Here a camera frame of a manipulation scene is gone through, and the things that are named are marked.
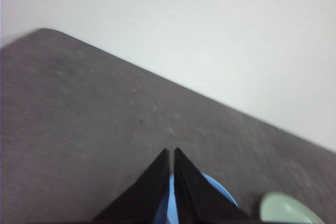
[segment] blue bowl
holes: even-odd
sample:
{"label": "blue bowl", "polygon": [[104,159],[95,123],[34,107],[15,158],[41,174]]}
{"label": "blue bowl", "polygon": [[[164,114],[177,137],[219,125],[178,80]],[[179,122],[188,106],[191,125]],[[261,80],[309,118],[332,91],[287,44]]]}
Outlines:
{"label": "blue bowl", "polygon": [[[206,180],[215,187],[223,196],[225,196],[228,200],[230,200],[233,204],[238,207],[237,202],[231,196],[231,194],[215,179],[211,178],[209,175],[202,173]],[[174,175],[170,176],[169,179],[169,200],[168,200],[168,211],[167,211],[167,219],[170,224],[179,224],[178,217],[177,217],[177,209],[176,209],[176,201],[174,195]]]}

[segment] white wall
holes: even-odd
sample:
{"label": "white wall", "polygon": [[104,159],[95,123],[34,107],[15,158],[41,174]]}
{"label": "white wall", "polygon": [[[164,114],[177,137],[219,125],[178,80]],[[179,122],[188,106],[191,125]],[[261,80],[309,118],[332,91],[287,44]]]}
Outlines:
{"label": "white wall", "polygon": [[2,45],[63,31],[336,150],[336,0],[2,0]]}

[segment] light green object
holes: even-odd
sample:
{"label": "light green object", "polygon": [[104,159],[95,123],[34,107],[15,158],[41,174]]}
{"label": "light green object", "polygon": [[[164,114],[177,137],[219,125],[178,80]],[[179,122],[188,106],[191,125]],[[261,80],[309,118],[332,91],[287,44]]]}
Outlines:
{"label": "light green object", "polygon": [[260,203],[262,221],[325,224],[312,210],[282,193],[268,193]]}

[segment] blue object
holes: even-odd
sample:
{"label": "blue object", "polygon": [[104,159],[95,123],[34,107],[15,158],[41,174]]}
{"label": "blue object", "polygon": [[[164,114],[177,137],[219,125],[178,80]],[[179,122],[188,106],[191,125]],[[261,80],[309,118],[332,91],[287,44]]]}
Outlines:
{"label": "blue object", "polygon": [[[206,178],[206,180],[215,187],[221,194],[223,194],[228,200],[230,200],[233,204],[238,207],[237,202],[231,196],[231,194],[215,179],[211,178],[209,175],[202,173],[202,175]],[[176,201],[174,194],[174,175],[170,175],[169,179],[169,200],[168,200],[168,210],[167,210],[167,218],[170,224],[179,224],[177,217],[177,209],[176,209]]]}

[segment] wall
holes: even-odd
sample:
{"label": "wall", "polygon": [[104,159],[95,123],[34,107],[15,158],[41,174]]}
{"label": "wall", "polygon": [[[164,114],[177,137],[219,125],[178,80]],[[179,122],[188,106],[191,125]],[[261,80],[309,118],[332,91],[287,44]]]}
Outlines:
{"label": "wall", "polygon": [[63,31],[336,150],[335,0],[2,0],[2,45]]}

